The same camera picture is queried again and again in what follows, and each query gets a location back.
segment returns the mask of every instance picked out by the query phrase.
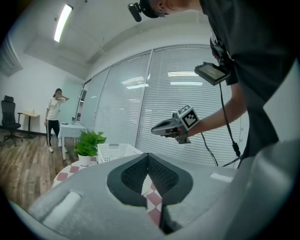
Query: wooden floor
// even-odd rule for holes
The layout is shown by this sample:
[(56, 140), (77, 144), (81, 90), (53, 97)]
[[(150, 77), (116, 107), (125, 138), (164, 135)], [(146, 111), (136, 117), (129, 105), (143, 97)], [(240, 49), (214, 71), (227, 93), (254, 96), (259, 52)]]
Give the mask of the wooden floor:
[[(0, 142), (9, 132), (0, 129)], [(7, 198), (24, 209), (49, 190), (55, 176), (67, 165), (78, 160), (74, 153), (73, 139), (66, 139), (66, 160), (62, 159), (61, 148), (56, 137), (51, 139), (54, 152), (50, 153), (45, 136), (28, 140), (17, 139), (0, 144), (0, 186)]]

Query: small monitor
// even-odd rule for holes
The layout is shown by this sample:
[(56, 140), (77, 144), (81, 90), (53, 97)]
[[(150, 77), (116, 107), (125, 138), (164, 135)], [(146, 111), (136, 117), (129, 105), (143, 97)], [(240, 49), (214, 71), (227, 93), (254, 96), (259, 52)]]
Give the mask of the small monitor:
[(195, 68), (195, 73), (208, 81), (213, 86), (226, 80), (230, 76), (230, 72), (222, 67), (218, 67), (213, 63), (205, 62), (203, 65)]

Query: headset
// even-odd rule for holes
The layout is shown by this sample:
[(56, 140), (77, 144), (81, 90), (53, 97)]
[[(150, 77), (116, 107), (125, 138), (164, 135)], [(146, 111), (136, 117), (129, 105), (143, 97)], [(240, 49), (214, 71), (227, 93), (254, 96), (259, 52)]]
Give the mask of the headset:
[(142, 20), (142, 17), (140, 15), (140, 13), (142, 12), (140, 5), (137, 2), (129, 3), (127, 7), (135, 21), (139, 23)]

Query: woman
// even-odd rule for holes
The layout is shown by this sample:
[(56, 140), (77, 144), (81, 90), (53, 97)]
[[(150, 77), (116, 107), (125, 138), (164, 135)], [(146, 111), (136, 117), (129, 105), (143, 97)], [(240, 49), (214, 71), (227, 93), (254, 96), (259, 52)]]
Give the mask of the woman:
[(60, 132), (60, 124), (58, 122), (60, 105), (68, 100), (69, 98), (64, 97), (62, 95), (62, 90), (58, 88), (48, 103), (44, 125), (46, 126), (47, 129), (47, 144), (50, 152), (53, 152), (53, 148), (51, 146), (51, 130), (52, 129), (54, 130), (55, 135), (58, 138), (58, 133)]

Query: white basket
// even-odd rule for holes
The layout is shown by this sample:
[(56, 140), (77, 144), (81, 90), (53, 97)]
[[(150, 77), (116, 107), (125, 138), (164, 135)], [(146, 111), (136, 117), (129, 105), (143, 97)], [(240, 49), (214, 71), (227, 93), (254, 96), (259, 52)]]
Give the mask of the white basket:
[[(118, 158), (132, 156), (143, 153), (130, 144), (98, 144), (98, 163), (112, 161)], [(151, 187), (152, 181), (147, 175), (142, 186), (142, 195), (146, 194)]]

